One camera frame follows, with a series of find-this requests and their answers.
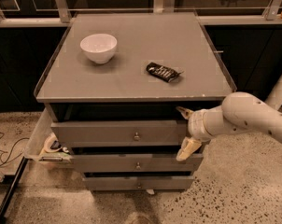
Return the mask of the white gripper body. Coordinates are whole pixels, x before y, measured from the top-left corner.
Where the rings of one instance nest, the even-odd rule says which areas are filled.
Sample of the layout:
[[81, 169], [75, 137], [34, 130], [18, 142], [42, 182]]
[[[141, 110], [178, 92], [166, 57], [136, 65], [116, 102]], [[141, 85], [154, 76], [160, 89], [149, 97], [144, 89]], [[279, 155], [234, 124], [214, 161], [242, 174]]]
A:
[[212, 109], [201, 109], [194, 111], [188, 121], [188, 131], [191, 137], [199, 142], [207, 142], [214, 138], [214, 135], [209, 132], [205, 125], [207, 123], [207, 115], [212, 112]]

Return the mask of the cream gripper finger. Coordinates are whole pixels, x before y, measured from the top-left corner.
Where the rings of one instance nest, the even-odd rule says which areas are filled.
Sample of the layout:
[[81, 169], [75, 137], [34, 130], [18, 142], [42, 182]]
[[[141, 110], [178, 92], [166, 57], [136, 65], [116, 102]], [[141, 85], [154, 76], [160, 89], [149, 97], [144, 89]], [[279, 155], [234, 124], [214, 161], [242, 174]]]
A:
[[193, 137], [185, 137], [180, 150], [176, 154], [177, 161], [185, 161], [191, 154], [201, 147], [202, 143]]
[[176, 110], [182, 115], [184, 119], [189, 119], [193, 113], [192, 110], [182, 106], [177, 106]]

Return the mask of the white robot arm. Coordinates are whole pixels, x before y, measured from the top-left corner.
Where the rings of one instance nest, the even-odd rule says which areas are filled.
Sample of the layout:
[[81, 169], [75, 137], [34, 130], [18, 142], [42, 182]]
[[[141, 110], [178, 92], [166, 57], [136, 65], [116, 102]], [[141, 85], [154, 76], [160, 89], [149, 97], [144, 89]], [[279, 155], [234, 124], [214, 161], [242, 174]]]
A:
[[221, 105], [211, 109], [192, 111], [178, 106], [176, 109], [188, 121], [190, 137], [184, 138], [176, 159], [185, 161], [202, 143], [223, 134], [259, 131], [282, 144], [282, 113], [278, 111], [281, 106], [282, 75], [266, 102], [238, 91], [227, 95]]

